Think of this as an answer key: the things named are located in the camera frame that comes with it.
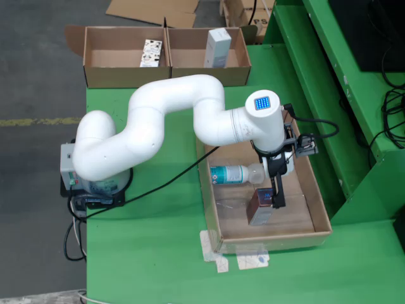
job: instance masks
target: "black monitor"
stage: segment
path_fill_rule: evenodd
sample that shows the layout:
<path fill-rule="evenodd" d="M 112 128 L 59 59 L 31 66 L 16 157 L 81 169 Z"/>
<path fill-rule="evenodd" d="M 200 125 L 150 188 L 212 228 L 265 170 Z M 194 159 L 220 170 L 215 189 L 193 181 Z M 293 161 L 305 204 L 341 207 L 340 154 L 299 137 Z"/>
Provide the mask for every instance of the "black monitor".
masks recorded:
<path fill-rule="evenodd" d="M 404 0 L 329 0 L 360 70 L 405 72 Z"/>

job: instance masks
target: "yellow floor marking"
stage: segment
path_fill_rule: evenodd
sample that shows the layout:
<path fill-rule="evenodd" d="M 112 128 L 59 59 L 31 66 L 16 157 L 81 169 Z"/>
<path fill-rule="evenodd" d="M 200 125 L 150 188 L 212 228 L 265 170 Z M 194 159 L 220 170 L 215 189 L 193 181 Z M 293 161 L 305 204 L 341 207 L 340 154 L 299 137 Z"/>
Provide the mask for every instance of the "yellow floor marking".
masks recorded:
<path fill-rule="evenodd" d="M 82 117 L 0 119 L 0 127 L 28 127 L 30 125 L 76 125 Z"/>

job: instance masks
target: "blue led panel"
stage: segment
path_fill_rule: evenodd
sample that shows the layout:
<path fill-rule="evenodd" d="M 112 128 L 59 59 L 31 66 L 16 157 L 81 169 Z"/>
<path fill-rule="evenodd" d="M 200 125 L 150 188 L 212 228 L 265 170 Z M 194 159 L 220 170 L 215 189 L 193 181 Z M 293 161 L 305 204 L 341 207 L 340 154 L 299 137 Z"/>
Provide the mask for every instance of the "blue led panel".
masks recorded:
<path fill-rule="evenodd" d="M 270 107 L 270 100 L 268 97 L 260 97 L 254 100 L 256 110 L 264 110 Z"/>

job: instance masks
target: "brown box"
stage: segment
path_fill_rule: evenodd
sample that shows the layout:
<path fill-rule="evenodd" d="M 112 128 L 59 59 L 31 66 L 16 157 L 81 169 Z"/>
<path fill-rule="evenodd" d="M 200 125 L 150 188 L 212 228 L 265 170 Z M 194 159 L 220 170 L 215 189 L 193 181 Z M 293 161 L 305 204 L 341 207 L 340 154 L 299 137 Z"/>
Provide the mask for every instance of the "brown box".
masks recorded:
<path fill-rule="evenodd" d="M 87 87 L 140 87 L 170 78 L 163 27 L 65 27 L 69 48 L 83 57 Z M 163 41 L 159 67 L 141 68 L 146 39 Z"/>
<path fill-rule="evenodd" d="M 266 0 L 266 6 L 267 8 L 271 11 L 273 9 L 275 0 Z M 252 16 L 253 12 L 253 6 L 254 6 L 254 0 L 228 0 L 226 1 L 230 14 L 232 18 L 238 19 L 242 15 L 243 12 L 247 12 L 249 15 L 249 19 Z M 265 12 L 266 8 L 262 2 L 262 0 L 257 1 L 256 5 L 256 13 L 259 11 L 264 11 Z"/>
<path fill-rule="evenodd" d="M 211 147 L 197 140 L 197 156 Z M 265 225 L 249 225 L 246 207 L 256 188 L 271 187 L 269 180 L 254 187 L 215 185 L 210 166 L 258 162 L 251 143 L 224 146 L 199 164 L 202 198 L 211 246 L 219 253 L 254 253 L 260 249 L 287 250 L 321 245 L 332 233 L 330 221 L 308 157 L 294 158 L 295 170 L 283 177 L 286 207 L 273 209 Z"/>
<path fill-rule="evenodd" d="M 227 66 L 204 68 L 208 31 L 211 28 L 168 28 L 171 77 L 208 74 L 224 86 L 244 86 L 249 78 L 251 61 L 239 28 L 227 28 L 232 38 Z"/>
<path fill-rule="evenodd" d="M 273 213 L 273 188 L 256 189 L 247 204 L 246 215 L 249 225 L 264 225 Z"/>
<path fill-rule="evenodd" d="M 235 24 L 237 26 L 244 26 L 249 23 L 250 17 L 252 15 L 251 11 L 244 11 L 239 19 L 236 19 Z M 265 39 L 267 26 L 268 26 L 269 18 L 268 14 L 265 10 L 256 11 L 253 17 L 252 24 L 258 26 L 260 33 L 256 35 L 256 43 L 262 43 Z"/>

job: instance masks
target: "plastic bottle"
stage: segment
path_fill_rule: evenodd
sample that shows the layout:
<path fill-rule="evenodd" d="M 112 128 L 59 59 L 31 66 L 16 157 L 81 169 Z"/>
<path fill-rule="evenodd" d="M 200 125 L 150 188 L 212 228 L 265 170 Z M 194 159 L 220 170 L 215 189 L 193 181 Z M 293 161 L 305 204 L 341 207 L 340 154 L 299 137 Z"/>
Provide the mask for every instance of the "plastic bottle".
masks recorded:
<path fill-rule="evenodd" d="M 245 166 L 211 167 L 211 181 L 214 185 L 222 184 L 261 184 L 265 180 L 265 170 L 260 163 Z"/>

